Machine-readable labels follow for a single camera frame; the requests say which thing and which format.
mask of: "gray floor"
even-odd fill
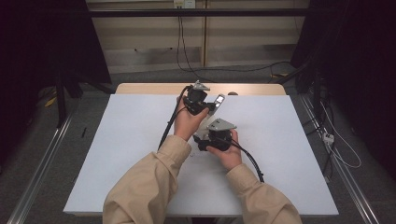
[[[260,68],[257,66],[234,66],[232,69]],[[274,66],[274,73],[288,73],[286,65]],[[263,69],[250,73],[230,71],[204,71],[198,73],[203,77],[218,82],[265,83],[269,80],[270,70]],[[192,73],[179,70],[142,72],[135,74],[113,75],[115,88],[122,82],[193,82],[197,79]],[[64,205],[74,185],[74,180],[84,162],[90,148],[96,129],[106,109],[108,95],[96,89],[82,85],[84,95],[81,99],[67,99],[69,107],[78,105],[69,129],[55,158],[47,172],[39,192],[35,197],[25,223],[101,223],[99,217],[74,217],[63,213]],[[287,83],[285,89],[296,108],[296,112],[305,123],[310,120],[303,107],[301,96],[296,94],[293,82]],[[57,123],[56,105],[44,107],[46,99],[36,107],[33,122],[20,145],[4,166],[0,176],[0,223],[7,223],[26,185],[35,172],[50,139],[55,132]],[[351,131],[351,126],[332,101],[337,131],[357,149],[362,160],[362,166],[350,169],[362,191],[369,200],[380,223],[394,223],[396,220],[396,183],[386,171],[371,157],[364,143]],[[312,124],[305,125],[306,132],[314,129]],[[316,133],[307,136],[309,143],[322,167],[326,160],[326,152]],[[337,147],[345,161],[356,163],[356,158],[350,150],[336,138]],[[328,184],[339,216],[335,217],[303,217],[304,223],[365,223],[361,213],[352,200],[343,180],[337,171],[333,170],[332,181]]]

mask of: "beige sleeve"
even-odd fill
[[[291,201],[278,189],[261,183],[245,164],[234,167],[227,178],[241,199],[244,223],[302,223]]]
[[[186,141],[169,135],[157,153],[135,164],[108,193],[103,223],[163,223],[181,164],[190,152]]]

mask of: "white table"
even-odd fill
[[[111,96],[64,208],[66,213],[101,215],[106,195],[121,176],[150,151],[157,150],[177,95],[118,92]],[[206,100],[211,102],[215,98],[209,95]],[[239,142],[259,164],[265,182],[280,189],[301,215],[338,214],[289,96],[282,92],[280,95],[227,96],[215,116],[238,126]],[[190,143],[192,152],[177,178],[179,189],[169,203],[168,216],[241,215],[240,202],[225,178],[226,170],[215,156],[199,151],[192,139]],[[245,155],[243,160],[253,169]]]

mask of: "person's right hand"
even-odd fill
[[[238,133],[236,130],[230,130],[233,142],[238,142]],[[221,164],[228,170],[231,171],[235,166],[242,164],[241,149],[230,146],[225,151],[220,151],[215,147],[206,147],[210,153],[220,158]]]

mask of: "camera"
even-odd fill
[[[210,117],[216,113],[225,99],[223,94],[219,94],[214,103],[206,103],[205,98],[207,93],[205,91],[210,91],[210,89],[200,83],[199,80],[196,81],[194,85],[190,86],[187,97],[185,97],[183,101],[191,114],[197,115],[208,107],[208,115]],[[202,131],[200,133],[194,134],[193,138],[194,141],[198,143],[198,148],[201,151],[206,151],[207,146],[212,146],[221,151],[225,151],[230,147],[233,140],[230,130],[235,128],[235,125],[224,119],[215,119],[213,122],[201,129]]]

